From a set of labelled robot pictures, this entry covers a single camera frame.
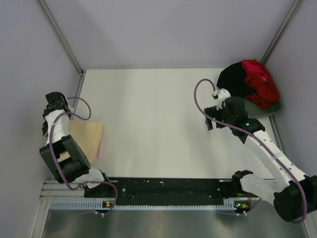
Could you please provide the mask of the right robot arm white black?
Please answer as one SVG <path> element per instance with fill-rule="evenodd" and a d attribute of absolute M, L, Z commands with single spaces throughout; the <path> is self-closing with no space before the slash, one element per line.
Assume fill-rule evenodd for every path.
<path fill-rule="evenodd" d="M 231 190 L 237 196 L 252 193 L 270 203 L 278 215 L 287 222 L 305 218 L 317 209 L 317 178 L 297 168 L 276 146 L 265 127 L 255 118 L 248 117 L 244 101 L 239 97 L 224 100 L 222 108 L 204 109 L 206 125 L 212 130 L 230 128 L 232 134 L 260 159 L 273 176 L 268 181 L 244 170 L 232 177 Z"/>

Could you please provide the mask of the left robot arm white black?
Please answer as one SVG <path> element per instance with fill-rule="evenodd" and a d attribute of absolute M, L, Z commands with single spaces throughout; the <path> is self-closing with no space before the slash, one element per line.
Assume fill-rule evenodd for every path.
<path fill-rule="evenodd" d="M 90 183 L 100 196 L 112 192 L 112 184 L 101 170 L 91 168 L 88 157 L 69 131 L 69 122 L 76 116 L 69 106 L 68 99 L 60 92 L 46 96 L 47 105 L 43 111 L 43 136 L 45 146 L 39 149 L 40 156 L 53 177 L 69 189 L 76 190 Z"/>

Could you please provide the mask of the cream yellow t shirt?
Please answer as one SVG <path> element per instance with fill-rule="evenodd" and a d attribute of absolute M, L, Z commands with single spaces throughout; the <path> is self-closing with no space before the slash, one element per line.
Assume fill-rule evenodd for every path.
<path fill-rule="evenodd" d="M 69 132 L 75 142 L 82 149 L 90 164 L 95 162 L 100 154 L 104 124 L 101 121 L 83 122 L 70 121 L 66 126 L 58 125 L 53 130 L 53 142 L 59 141 Z"/>

